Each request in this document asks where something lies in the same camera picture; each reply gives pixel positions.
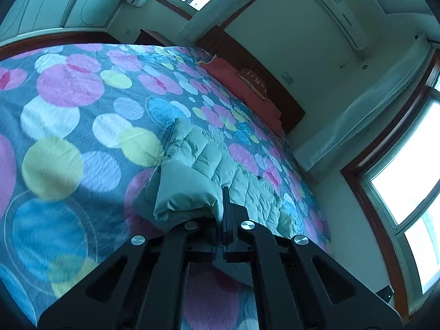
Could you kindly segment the colourful circle pattern bedspread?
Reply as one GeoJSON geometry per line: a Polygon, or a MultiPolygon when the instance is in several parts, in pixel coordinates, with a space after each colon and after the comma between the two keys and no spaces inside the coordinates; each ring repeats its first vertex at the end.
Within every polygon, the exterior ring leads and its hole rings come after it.
{"type": "Polygon", "coordinates": [[[209,59],[96,43],[1,62],[1,281],[32,324],[131,237],[163,233],[134,201],[176,119],[224,147],[231,200],[253,221],[330,249],[288,142],[201,66],[209,59]]]}

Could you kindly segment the white wall socket plate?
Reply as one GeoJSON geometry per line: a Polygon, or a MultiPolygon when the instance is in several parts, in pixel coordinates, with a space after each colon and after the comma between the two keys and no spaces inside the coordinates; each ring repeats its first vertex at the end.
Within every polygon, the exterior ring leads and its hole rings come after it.
{"type": "Polygon", "coordinates": [[[295,81],[287,71],[282,71],[280,76],[288,85],[292,85],[295,81]]]}

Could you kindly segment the dark wooden nightstand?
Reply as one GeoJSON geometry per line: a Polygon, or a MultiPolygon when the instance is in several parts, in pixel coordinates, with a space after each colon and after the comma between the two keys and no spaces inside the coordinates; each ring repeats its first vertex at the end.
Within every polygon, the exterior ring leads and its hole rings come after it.
{"type": "Polygon", "coordinates": [[[135,40],[135,45],[156,45],[161,47],[174,46],[170,39],[157,31],[150,31],[141,29],[138,37],[135,40]]]}

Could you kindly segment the brown embroidered cushion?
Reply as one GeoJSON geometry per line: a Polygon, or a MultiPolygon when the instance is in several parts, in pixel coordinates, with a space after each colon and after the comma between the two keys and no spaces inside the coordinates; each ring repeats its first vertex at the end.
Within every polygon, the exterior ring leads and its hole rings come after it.
{"type": "Polygon", "coordinates": [[[267,86],[265,81],[258,76],[254,71],[244,68],[237,72],[237,76],[247,84],[256,95],[262,100],[268,99],[267,86]]]}

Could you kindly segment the pale curtain beside headboard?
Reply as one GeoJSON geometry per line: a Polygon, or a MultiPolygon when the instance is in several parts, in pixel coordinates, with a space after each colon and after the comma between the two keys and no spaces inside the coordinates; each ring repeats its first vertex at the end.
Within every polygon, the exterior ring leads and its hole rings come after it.
{"type": "Polygon", "coordinates": [[[179,35],[190,43],[197,42],[214,25],[221,24],[251,0],[211,0],[189,20],[179,35]]]}

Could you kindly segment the pale curtain right of bed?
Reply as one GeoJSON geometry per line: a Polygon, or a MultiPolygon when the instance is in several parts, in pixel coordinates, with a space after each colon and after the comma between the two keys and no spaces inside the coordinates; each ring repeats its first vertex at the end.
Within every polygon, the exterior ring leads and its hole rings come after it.
{"type": "Polygon", "coordinates": [[[414,81],[431,50],[427,38],[419,37],[391,68],[298,147],[294,156],[303,170],[311,170],[328,153],[370,124],[414,81]]]}

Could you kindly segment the right window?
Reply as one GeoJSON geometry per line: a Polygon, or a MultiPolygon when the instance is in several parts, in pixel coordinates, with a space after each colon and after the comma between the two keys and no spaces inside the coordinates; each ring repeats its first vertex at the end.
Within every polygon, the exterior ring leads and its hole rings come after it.
{"type": "Polygon", "coordinates": [[[439,52],[383,131],[342,170],[408,322],[439,284],[439,52]]]}

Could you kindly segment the glossy white wardrobe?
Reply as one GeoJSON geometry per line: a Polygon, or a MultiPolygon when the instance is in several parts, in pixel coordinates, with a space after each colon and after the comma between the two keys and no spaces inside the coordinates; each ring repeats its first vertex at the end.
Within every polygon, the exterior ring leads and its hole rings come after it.
{"type": "Polygon", "coordinates": [[[105,28],[122,0],[16,0],[1,23],[1,40],[56,28],[105,28]]]}

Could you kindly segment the white wall air conditioner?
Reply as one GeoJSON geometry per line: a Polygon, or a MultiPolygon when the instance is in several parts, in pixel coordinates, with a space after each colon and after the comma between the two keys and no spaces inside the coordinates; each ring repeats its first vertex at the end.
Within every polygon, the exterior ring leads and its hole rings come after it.
{"type": "Polygon", "coordinates": [[[368,46],[369,37],[345,0],[316,1],[328,13],[353,50],[362,51],[368,46]]]}

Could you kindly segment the dark wooden headboard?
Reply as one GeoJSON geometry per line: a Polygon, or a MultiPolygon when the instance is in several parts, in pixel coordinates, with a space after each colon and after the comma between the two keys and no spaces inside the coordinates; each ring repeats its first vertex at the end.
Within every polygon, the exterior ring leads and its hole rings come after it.
{"type": "Polygon", "coordinates": [[[211,28],[196,45],[234,67],[236,79],[247,84],[258,101],[272,102],[274,106],[266,112],[280,120],[284,133],[291,132],[305,116],[283,84],[224,29],[211,28]]]}

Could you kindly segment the red pillow blanket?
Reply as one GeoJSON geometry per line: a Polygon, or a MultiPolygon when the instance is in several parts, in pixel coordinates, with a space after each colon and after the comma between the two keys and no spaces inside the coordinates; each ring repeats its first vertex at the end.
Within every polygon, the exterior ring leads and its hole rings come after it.
{"type": "Polygon", "coordinates": [[[281,111],[268,98],[257,92],[254,86],[245,82],[239,71],[226,60],[214,56],[209,62],[201,61],[199,65],[208,71],[217,81],[223,84],[234,96],[243,101],[269,128],[280,138],[286,134],[281,124],[281,111]]]}

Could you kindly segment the light green down jacket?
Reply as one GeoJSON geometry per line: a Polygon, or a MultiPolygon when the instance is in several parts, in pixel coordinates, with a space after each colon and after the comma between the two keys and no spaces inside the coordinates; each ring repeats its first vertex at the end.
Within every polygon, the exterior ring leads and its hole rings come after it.
{"type": "Polygon", "coordinates": [[[275,235],[293,236],[294,220],[274,187],[234,161],[224,142],[187,119],[176,119],[166,136],[163,160],[134,198],[139,216],[162,231],[204,216],[221,222],[226,188],[230,201],[245,207],[251,221],[275,235]]]}

